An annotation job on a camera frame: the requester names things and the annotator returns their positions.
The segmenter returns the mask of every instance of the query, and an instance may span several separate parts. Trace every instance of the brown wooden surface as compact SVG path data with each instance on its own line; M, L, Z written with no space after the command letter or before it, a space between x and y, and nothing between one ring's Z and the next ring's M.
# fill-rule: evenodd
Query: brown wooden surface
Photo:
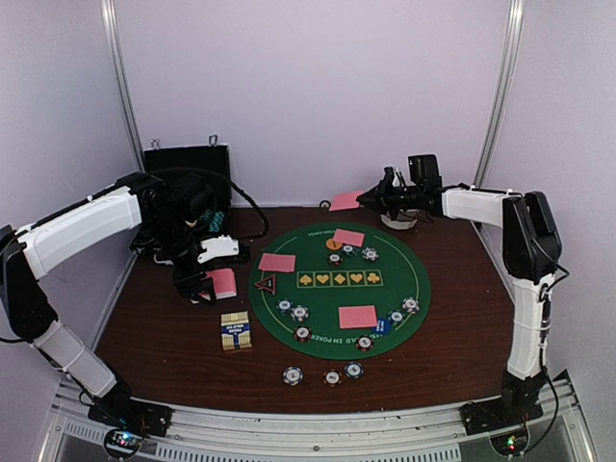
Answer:
M305 224L355 221L387 230L365 209L268 209L271 230L251 243L253 258L280 235ZM250 210L234 210L231 230L259 228ZM500 392L511 346L513 306L472 226L438 219L392 234L422 259L432 302L420 330L405 344L362 361L365 375L336 388L323 373L344 362L303 355L273 338L251 313L253 348L225 353L220 313L250 309L252 262L235 266L238 296L216 306L192 305L174 291L171 268L140 257L120 296L98 354L124 377L138 398L254 412L355 412L407 409L485 398ZM304 381L282 381L288 366Z

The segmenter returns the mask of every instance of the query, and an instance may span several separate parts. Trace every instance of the poker table mat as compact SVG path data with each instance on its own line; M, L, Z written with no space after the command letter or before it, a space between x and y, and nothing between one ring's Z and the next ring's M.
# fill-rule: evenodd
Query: poker table mat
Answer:
M361 249L352 256L336 252L343 257L343 262L338 267L331 266L328 256L333 251L325 243L338 228L364 233L363 247L376 249L379 258L375 262L366 261ZM250 274L252 309L271 335L302 353L333 360L375 356L406 342L427 316L430 281L424 265L406 244L370 226L347 222L304 226L283 235L264 252L295 255L295 272L275 273L275 295L260 291L255 284L274 273L259 270L261 258L257 258ZM387 320L391 311L401 310L402 301L409 296L418 300L419 313L407 316L385 335L376 334L370 328L340 328L338 308L341 306L374 305L377 317ZM306 306L308 319L296 322L290 315L279 313L276 304L282 299ZM312 329L312 339L306 343L295 339L294 331L299 325ZM355 344L363 335L374 340L374 348L368 352L360 351Z

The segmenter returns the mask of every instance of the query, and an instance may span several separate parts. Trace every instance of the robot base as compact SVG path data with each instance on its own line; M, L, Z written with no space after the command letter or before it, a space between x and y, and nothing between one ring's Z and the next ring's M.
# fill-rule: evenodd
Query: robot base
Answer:
M462 421L467 435L476 435L485 431L495 431L509 426L523 423L522 416L505 416L502 412L502 398L490 399L482 402L470 402L460 408ZM525 413L526 420L532 421L543 416L543 409L539 404L529 406Z
M141 419L135 419L132 423L126 425L124 429L138 435L167 436L167 429L171 423L172 414L170 408L160 404L131 399L131 409L134 410L135 415L143 416L143 422ZM112 419L109 414L104 413L98 406L90 408L88 418L91 421L101 422L105 425L117 426L117 421Z

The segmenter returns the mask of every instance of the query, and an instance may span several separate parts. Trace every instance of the white robotic arm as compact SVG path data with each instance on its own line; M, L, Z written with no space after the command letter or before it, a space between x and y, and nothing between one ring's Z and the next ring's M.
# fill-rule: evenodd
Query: white robotic arm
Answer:
M10 226L0 230L0 298L13 332L80 384L106 423L134 420L130 388L63 325L38 281L61 262L113 234L149 226L175 264L173 282L178 292L192 301L203 301L207 292L216 300L212 281L205 275L208 262L236 257L245 248L229 236L200 240L192 234L186 221L202 214L208 204L207 197L199 196L201 181L194 177L187 194L186 188L176 189L137 173L37 223L17 231ZM151 411L141 409L140 416L146 418ZM156 415L168 412L166 408L155 411Z
M481 192L473 189L450 189L443 192L443 216L462 218L476 223L490 224L502 229L502 201L513 192ZM542 332L544 323L542 288L554 281L554 273L542 276L537 283L518 277L511 278L514 286L515 312L513 317L513 343L507 370L524 380L541 372L541 349L547 346Z
M393 168L379 184L358 197L361 205L396 219L400 211L421 209L437 217L461 218L502 230L503 261L514 285L513 343L496 405L465 406L469 433L520 422L536 415L539 390L546 382L544 351L550 329L551 292L561 244L542 192L527 194L442 185L434 155L409 157L406 186Z

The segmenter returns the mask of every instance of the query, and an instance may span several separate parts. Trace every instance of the white wall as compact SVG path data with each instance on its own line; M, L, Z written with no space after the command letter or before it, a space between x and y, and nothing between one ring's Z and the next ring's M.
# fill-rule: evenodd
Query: white wall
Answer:
M135 169L97 0L0 1L0 225L43 218ZM87 343L129 258L116 236L42 281ZM4 313L0 336L12 338ZM0 344L0 460L31 461L60 377Z
M232 149L263 204L315 204L435 152L471 182L499 76L507 1L117 3L142 143Z
M613 0L527 2L487 181L548 195L572 272L553 297L551 369L569 369L602 461L616 460L615 25Z

